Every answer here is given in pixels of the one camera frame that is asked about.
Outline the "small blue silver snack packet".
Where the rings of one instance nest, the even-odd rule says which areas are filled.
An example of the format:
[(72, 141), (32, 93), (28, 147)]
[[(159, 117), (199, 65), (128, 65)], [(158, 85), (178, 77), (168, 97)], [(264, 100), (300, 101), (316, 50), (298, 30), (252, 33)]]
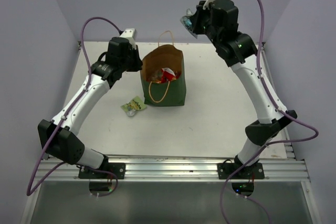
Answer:
[(188, 8), (187, 10), (186, 10), (186, 14), (183, 16), (183, 17), (181, 17), (181, 19), (180, 19), (180, 22), (181, 22), (181, 24), (183, 25), (183, 27), (194, 37), (194, 38), (198, 38), (198, 35), (197, 34), (195, 34), (194, 32), (193, 32), (193, 28), (192, 28), (192, 22), (191, 22), (191, 20), (190, 20), (190, 18), (193, 16), (194, 14), (193, 14), (193, 12), (191, 11), (191, 9), (190, 8)]

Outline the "green and brown paper bag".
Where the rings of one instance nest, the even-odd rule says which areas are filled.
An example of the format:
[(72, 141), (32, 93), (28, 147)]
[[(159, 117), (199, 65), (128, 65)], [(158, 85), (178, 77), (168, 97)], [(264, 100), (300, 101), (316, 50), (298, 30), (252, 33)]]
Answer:
[(144, 103), (151, 106), (183, 106), (186, 98), (186, 81), (183, 52), (172, 42), (158, 46), (143, 59), (140, 71)]

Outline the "red candy snack bag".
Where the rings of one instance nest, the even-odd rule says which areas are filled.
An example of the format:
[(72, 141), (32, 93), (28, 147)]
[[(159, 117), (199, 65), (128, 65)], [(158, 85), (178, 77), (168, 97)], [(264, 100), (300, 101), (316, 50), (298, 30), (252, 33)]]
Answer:
[(181, 72), (179, 71), (170, 68), (160, 68), (150, 74), (147, 81), (153, 83), (166, 83), (177, 80), (180, 75)]

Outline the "green Himalaya mints packet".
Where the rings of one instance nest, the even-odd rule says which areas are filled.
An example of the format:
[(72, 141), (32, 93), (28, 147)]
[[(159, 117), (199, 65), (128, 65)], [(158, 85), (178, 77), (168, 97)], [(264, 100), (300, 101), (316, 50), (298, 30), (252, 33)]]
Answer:
[(146, 108), (146, 104), (139, 96), (134, 97), (133, 99), (131, 99), (130, 102), (121, 106), (121, 109), (126, 113), (128, 117), (133, 117), (137, 114), (137, 112), (143, 111)]

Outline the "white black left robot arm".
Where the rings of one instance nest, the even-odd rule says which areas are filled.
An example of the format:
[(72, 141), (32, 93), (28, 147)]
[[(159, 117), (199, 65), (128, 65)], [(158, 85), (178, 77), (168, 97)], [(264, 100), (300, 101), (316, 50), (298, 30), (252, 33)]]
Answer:
[(124, 72), (137, 72), (142, 61), (135, 39), (113, 37), (108, 49), (91, 65), (81, 88), (50, 121), (42, 120), (38, 133), (43, 151), (70, 165), (90, 167), (97, 178), (104, 178), (109, 165), (103, 154), (85, 147), (78, 139), (80, 128), (97, 102), (121, 79)]

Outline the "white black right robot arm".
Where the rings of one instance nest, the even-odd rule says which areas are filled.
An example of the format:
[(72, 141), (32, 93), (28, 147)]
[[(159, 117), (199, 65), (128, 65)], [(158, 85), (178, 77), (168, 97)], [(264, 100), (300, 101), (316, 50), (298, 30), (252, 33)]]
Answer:
[(195, 35), (206, 35), (216, 53), (243, 84), (257, 113), (257, 120), (245, 128), (247, 140), (235, 157), (234, 172), (246, 178), (259, 160), (259, 150), (282, 129), (297, 118), (296, 111), (288, 110), (281, 101), (276, 108), (271, 100), (277, 99), (273, 89), (268, 97), (262, 83), (269, 83), (264, 73), (258, 73), (257, 48), (248, 34), (238, 31), (238, 8), (231, 0), (215, 0), (208, 7), (200, 1), (190, 17), (188, 27)]

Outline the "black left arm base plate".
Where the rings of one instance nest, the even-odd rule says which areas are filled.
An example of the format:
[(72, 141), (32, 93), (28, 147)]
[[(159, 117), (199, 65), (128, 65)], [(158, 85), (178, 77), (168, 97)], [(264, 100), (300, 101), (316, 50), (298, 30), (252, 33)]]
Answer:
[(103, 162), (99, 169), (83, 166), (78, 174), (79, 179), (124, 179), (126, 164)]

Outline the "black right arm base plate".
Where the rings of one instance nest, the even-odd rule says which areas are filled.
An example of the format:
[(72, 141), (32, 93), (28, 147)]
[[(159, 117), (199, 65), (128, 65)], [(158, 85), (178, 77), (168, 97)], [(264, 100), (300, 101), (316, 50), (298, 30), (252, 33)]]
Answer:
[(260, 162), (240, 168), (240, 165), (231, 160), (217, 163), (219, 179), (265, 179), (264, 168)]

